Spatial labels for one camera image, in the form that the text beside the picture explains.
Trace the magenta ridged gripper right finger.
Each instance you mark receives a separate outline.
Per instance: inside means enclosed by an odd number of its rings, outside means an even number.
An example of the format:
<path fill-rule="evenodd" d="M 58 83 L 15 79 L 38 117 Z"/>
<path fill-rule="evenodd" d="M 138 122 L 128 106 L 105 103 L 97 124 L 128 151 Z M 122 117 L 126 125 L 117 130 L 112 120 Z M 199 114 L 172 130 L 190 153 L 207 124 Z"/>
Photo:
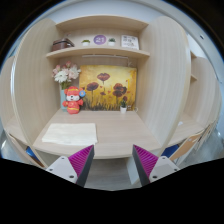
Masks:
<path fill-rule="evenodd" d="M 157 157 L 137 145 L 133 146 L 132 155 L 142 186 L 179 171 L 179 168 L 168 157 Z"/>

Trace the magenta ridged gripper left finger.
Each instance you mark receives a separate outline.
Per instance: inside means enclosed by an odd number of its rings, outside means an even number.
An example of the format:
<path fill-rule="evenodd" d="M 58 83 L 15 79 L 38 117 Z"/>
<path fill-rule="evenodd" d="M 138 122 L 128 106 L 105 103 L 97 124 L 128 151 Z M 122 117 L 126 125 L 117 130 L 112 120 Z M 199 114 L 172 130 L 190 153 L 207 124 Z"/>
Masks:
<path fill-rule="evenodd" d="M 69 157 L 59 157 L 47 168 L 47 171 L 78 186 L 84 187 L 93 157 L 94 146 L 90 145 Z"/>

